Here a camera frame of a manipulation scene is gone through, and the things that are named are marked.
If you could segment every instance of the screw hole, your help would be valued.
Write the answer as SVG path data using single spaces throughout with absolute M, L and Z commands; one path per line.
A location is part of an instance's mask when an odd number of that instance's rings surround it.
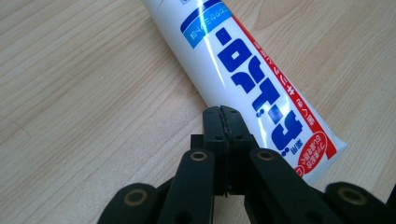
M 207 155 L 204 152 L 197 151 L 197 152 L 191 153 L 190 158 L 193 161 L 204 161 L 207 159 Z
M 133 189 L 124 197 L 124 203 L 128 206 L 138 206 L 146 201 L 148 193 L 143 189 Z
M 175 217 L 175 222 L 177 224 L 188 224 L 191 223 L 192 216 L 188 212 L 180 212 Z
M 306 219 L 310 223 L 315 223 L 315 224 L 320 224 L 323 223 L 323 215 L 319 212 L 314 212 L 314 211 L 308 211 L 305 213 Z
M 365 205 L 367 204 L 367 199 L 355 189 L 350 188 L 340 188 L 338 190 L 338 195 L 346 202 L 352 203 L 355 205 Z
M 257 157 L 263 161 L 271 161 L 274 159 L 274 154 L 268 151 L 260 151 L 257 153 Z

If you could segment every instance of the wood grain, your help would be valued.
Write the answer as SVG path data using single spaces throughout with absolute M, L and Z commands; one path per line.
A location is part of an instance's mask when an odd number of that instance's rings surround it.
M 348 142 L 316 188 L 396 182 L 396 2 L 224 0 Z M 0 223 L 95 223 L 171 177 L 205 103 L 138 0 L 0 0 Z M 215 223 L 248 223 L 241 197 Z

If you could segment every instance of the black clamp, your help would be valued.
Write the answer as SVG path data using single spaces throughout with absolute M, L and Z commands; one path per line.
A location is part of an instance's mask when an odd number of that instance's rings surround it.
M 395 189 L 387 204 L 348 183 L 322 193 L 279 154 L 258 148 L 238 111 L 210 107 L 203 117 L 205 134 L 191 136 L 176 175 L 156 189 L 121 189 L 99 224 L 212 223 L 214 196 L 228 194 L 245 195 L 251 223 L 396 223 Z

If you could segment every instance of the wooden table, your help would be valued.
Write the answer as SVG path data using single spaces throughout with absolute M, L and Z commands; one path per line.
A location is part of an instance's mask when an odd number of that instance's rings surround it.
M 316 183 L 396 182 L 396 2 L 225 0 L 348 142 Z M 175 174 L 205 103 L 138 0 L 0 0 L 0 223 L 95 223 Z M 216 223 L 248 223 L 242 197 Z

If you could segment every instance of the toothpaste tube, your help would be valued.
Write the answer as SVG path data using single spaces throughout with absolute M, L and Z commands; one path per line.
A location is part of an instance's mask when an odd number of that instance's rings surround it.
M 237 109 L 308 184 L 346 148 L 220 0 L 143 0 L 208 106 Z

